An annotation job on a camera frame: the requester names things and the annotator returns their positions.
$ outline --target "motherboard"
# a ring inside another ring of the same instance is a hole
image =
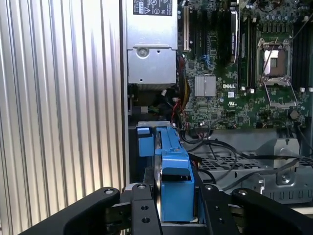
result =
[[[183,1],[178,42],[190,87],[184,126],[306,125],[313,92],[310,14],[297,0]]]

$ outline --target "red wire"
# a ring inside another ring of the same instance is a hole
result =
[[[172,123],[173,123],[173,119],[174,119],[175,109],[177,108],[179,103],[180,103],[180,99],[176,102],[176,104],[173,107],[173,113],[172,113],[172,117],[171,117],[171,122]]]

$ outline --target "screw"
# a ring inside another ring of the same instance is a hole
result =
[[[138,185],[137,187],[138,187],[139,189],[144,189],[144,188],[146,188],[145,185]]]
[[[210,185],[206,185],[205,188],[208,189],[208,190],[212,190],[213,189],[212,186],[210,186]]]
[[[112,190],[112,189],[108,189],[108,190],[105,190],[104,192],[105,192],[105,194],[111,194],[111,193],[113,193],[113,192],[114,192],[114,190]]]
[[[290,177],[288,175],[282,175],[282,180],[284,184],[288,184],[290,182]]]
[[[239,190],[238,193],[240,193],[241,195],[245,196],[247,195],[247,192],[245,190]]]
[[[145,48],[141,48],[138,50],[138,55],[141,57],[146,57],[148,55],[148,51]]]

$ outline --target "ram slot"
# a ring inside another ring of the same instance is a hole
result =
[[[248,75],[248,80],[249,80],[249,87],[255,88],[256,87],[256,47],[257,47],[257,38],[256,38],[256,30],[257,30],[257,25],[256,23],[250,23],[250,45],[249,48],[250,50],[250,70],[249,70],[249,75]]]
[[[293,34],[296,35],[303,23],[295,24]],[[294,38],[292,44],[292,86],[299,90],[309,85],[310,53],[312,26],[308,23]]]

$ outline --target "blue drive bracket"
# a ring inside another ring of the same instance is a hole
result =
[[[155,154],[154,135],[149,127],[137,128],[140,157],[152,157]]]
[[[172,127],[158,127],[161,148],[155,149],[162,157],[161,220],[189,222],[194,219],[194,176],[187,151]]]

